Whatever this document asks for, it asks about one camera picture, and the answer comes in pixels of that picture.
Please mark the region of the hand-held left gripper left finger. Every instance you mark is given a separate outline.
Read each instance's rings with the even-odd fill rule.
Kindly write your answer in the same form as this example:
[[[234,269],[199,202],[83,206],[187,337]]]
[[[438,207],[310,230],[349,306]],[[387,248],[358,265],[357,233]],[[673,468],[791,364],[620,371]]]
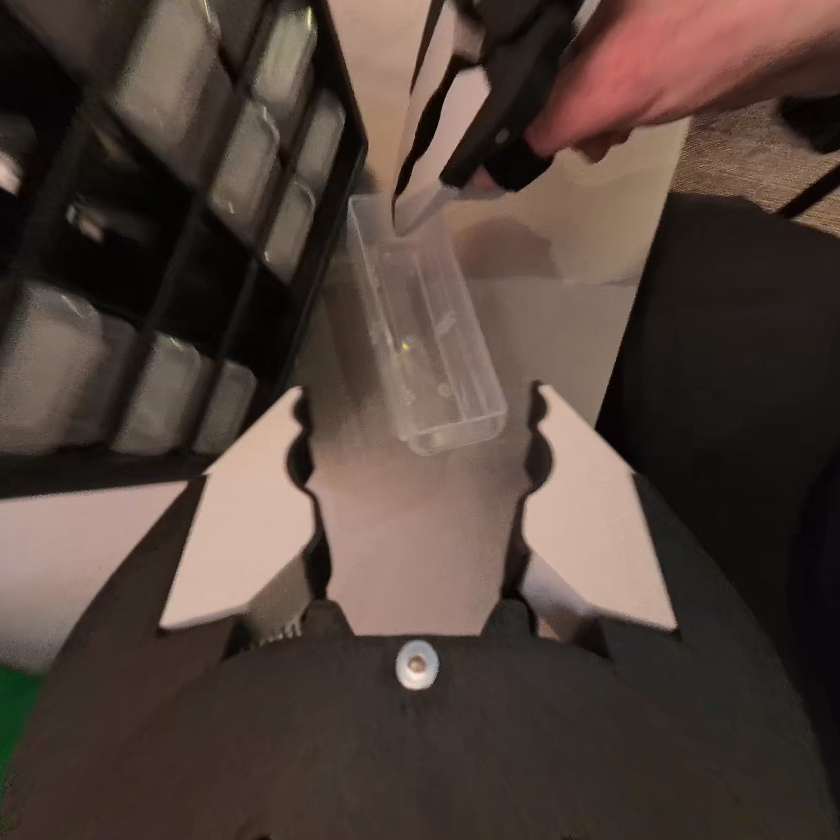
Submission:
[[[301,634],[332,572],[306,390],[293,386],[203,474],[159,627],[234,618],[249,634]]]

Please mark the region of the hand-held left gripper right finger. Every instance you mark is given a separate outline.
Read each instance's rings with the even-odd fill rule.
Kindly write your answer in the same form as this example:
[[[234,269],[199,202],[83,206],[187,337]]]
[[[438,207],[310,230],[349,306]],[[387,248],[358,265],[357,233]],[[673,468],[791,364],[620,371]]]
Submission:
[[[672,634],[678,621],[626,461],[550,385],[530,391],[506,595],[551,640],[583,640],[600,620]]]

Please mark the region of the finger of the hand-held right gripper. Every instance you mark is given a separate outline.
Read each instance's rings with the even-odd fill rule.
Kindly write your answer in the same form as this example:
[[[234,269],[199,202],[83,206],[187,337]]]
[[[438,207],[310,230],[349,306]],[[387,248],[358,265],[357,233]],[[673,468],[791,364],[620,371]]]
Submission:
[[[475,23],[466,2],[430,2],[416,54],[411,89],[416,87],[426,65],[433,70],[446,70],[453,77],[474,65]]]
[[[409,235],[462,197],[480,169],[458,148],[489,95],[487,75],[463,59],[425,59],[411,89],[392,191],[392,225]]]

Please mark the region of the small clear plastic drawer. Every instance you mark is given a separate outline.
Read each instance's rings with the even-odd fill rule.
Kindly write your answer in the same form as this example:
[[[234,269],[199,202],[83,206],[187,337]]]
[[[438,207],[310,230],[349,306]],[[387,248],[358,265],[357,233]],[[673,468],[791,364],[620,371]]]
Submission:
[[[444,220],[397,237],[387,197],[356,194],[346,226],[395,435],[420,456],[496,438],[508,402]]]

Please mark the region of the green plastic bin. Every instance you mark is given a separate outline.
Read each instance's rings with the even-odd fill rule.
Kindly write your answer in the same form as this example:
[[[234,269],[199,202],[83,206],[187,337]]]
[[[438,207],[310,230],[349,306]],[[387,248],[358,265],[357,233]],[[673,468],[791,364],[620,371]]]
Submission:
[[[45,682],[45,675],[1,665],[1,796],[9,762]]]

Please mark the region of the person's right forearm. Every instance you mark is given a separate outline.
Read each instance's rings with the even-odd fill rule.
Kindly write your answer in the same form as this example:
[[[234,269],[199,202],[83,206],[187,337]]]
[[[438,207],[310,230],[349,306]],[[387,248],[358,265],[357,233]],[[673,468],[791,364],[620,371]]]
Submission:
[[[783,95],[819,98],[839,93],[839,2],[802,1],[793,6],[791,52]]]

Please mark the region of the person's dark clothing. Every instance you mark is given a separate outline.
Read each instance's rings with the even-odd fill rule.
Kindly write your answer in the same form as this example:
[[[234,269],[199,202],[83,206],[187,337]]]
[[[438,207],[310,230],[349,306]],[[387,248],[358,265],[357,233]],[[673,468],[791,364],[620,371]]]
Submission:
[[[663,837],[838,838],[838,373],[838,238],[671,194],[598,422],[679,620],[597,627]]]

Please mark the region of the black bar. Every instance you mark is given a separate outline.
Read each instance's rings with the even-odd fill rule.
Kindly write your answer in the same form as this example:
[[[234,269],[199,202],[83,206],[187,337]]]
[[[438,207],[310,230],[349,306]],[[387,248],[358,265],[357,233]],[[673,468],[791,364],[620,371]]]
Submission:
[[[785,98],[778,114],[782,123],[817,154],[839,151],[839,96]],[[793,220],[819,204],[839,188],[839,165],[810,184],[803,192],[778,210],[778,215]]]

